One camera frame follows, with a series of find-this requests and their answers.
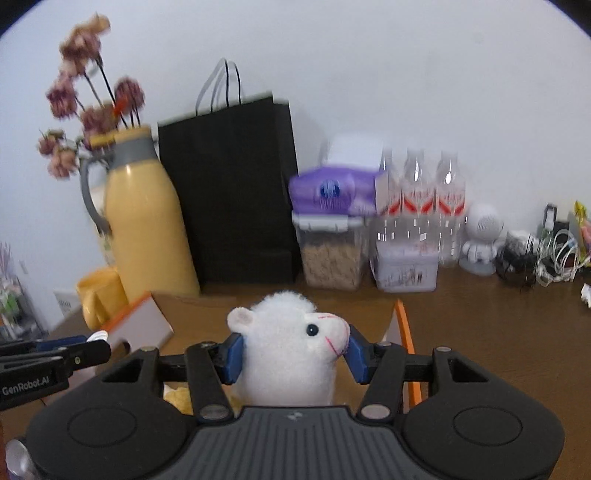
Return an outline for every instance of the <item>electrical socket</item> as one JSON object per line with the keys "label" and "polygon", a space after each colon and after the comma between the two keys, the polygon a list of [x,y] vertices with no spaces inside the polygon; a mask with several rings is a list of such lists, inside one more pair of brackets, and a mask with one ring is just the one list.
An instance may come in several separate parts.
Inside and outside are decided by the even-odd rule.
{"label": "electrical socket", "polygon": [[56,296],[57,304],[60,306],[64,317],[80,307],[80,299],[75,291],[54,290],[53,294]]}

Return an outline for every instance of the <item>blue logo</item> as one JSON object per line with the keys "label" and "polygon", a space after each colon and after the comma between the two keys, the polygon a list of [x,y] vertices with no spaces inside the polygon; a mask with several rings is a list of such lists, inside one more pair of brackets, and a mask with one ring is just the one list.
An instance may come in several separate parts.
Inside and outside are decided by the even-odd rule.
{"label": "blue logo", "polygon": [[326,180],[320,184],[320,198],[332,199],[340,195],[339,182],[336,180]]}

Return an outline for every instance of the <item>white wall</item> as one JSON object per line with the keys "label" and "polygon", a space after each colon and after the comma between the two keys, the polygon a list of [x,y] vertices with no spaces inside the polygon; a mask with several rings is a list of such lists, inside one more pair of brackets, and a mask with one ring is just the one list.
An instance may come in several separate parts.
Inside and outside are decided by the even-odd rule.
{"label": "white wall", "polygon": [[77,181],[49,178],[34,148],[59,124],[44,98],[57,45],[95,10],[112,22],[107,72],[141,81],[146,122],[190,112],[226,56],[246,94],[289,99],[300,167],[362,129],[397,156],[427,147],[432,167],[456,148],[470,199],[511,228],[534,229],[548,201],[591,204],[591,40],[544,0],[45,0],[0,38],[0,239],[49,325],[53,289],[102,263]]}

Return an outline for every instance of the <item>plush toy head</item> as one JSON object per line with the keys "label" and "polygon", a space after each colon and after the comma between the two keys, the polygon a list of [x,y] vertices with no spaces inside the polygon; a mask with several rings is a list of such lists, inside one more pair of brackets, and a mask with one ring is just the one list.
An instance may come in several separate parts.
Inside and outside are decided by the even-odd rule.
{"label": "plush toy head", "polygon": [[318,313],[293,292],[266,297],[253,308],[239,307],[228,326],[245,342],[236,384],[244,402],[266,406],[330,405],[335,362],[349,343],[349,324]]}

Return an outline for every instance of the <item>purple package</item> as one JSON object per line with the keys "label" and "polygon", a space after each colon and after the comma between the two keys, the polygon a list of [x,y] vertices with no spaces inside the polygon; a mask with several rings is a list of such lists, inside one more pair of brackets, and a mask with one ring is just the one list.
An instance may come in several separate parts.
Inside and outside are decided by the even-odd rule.
{"label": "purple package", "polygon": [[295,213],[373,216],[388,206],[388,175],[344,167],[320,167],[290,180]]}

